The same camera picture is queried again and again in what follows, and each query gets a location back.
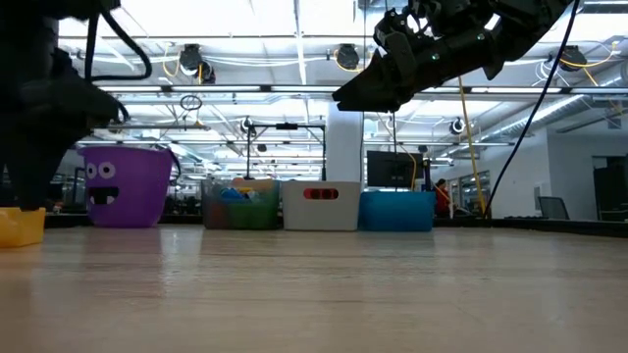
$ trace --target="chair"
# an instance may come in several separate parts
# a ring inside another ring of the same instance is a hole
[[[540,196],[539,204],[541,205],[543,217],[550,220],[569,221],[569,213],[562,198]]]

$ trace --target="white bin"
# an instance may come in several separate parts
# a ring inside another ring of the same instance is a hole
[[[360,194],[359,182],[286,181],[282,184],[284,228],[357,230]]]

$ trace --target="cartoon mouth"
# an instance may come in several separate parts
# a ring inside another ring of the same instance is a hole
[[[118,187],[90,187],[87,193],[92,205],[111,205],[120,194],[120,189]]]

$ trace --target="bucket handle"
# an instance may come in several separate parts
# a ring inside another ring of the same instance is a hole
[[[177,166],[177,176],[175,176],[174,179],[170,179],[170,185],[176,186],[177,181],[181,177],[181,162],[179,162],[179,158],[177,158],[177,155],[175,154],[175,152],[173,152],[173,150],[171,150],[170,148],[166,148],[166,151],[168,151],[170,156],[173,158],[173,161],[175,161],[175,166]]]

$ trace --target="yellow bin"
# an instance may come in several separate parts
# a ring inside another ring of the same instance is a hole
[[[45,219],[45,209],[22,212],[19,208],[0,208],[0,248],[40,243]]]

